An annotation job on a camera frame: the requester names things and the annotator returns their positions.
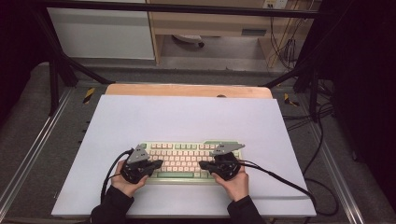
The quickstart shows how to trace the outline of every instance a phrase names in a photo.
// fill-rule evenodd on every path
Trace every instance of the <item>hand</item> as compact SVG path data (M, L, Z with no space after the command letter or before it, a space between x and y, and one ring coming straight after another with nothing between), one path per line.
M122 165L125 163L125 161L119 161L117 164L117 169L115 174L120 174L120 171L122 169ZM111 178L111 185L119 189L122 193L127 195L128 197L132 198L134 196L134 193L145 186L146 180L149 178L148 175L145 175L137 184L132 184L128 181L126 181L122 175L116 175Z
M241 166L238 174L228 181L223 180L215 173L212 173L212 175L216 182L225 188L228 196L234 202L238 202L248 196L248 174L245 172L245 166Z

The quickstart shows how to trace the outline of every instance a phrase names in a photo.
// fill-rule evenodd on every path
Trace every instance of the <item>keyboard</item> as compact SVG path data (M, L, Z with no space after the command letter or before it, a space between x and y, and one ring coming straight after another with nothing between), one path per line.
M147 184L216 184L213 176L201 170L199 161L213 161L213 150L219 143L236 141L194 142L143 142L140 144L149 154L150 161L162 160L163 165L154 171ZM241 149L233 151L242 160Z

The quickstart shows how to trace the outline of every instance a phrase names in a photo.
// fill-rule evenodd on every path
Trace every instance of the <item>white wall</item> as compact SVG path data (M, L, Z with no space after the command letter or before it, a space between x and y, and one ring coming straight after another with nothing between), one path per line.
M49 14L70 57L154 60L147 12L49 8Z

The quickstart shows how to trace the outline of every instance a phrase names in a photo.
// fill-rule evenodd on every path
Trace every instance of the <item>white table surface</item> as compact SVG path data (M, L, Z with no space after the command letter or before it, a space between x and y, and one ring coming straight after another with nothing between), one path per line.
M273 99L103 95L58 200L56 217L87 217L113 161L143 141L236 140L244 160L306 189L289 135ZM263 216L307 217L308 197L248 168L250 196ZM227 217L220 186L146 185L127 217Z

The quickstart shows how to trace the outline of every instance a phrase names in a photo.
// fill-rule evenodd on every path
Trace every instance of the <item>sleeve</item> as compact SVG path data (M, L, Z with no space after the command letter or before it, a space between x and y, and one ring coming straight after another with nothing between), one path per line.
M227 210L233 224L265 223L250 196L246 196L238 202L231 202Z
M110 186L102 204L93 208L91 218L85 223L93 224L124 224L125 216L134 202L119 189Z

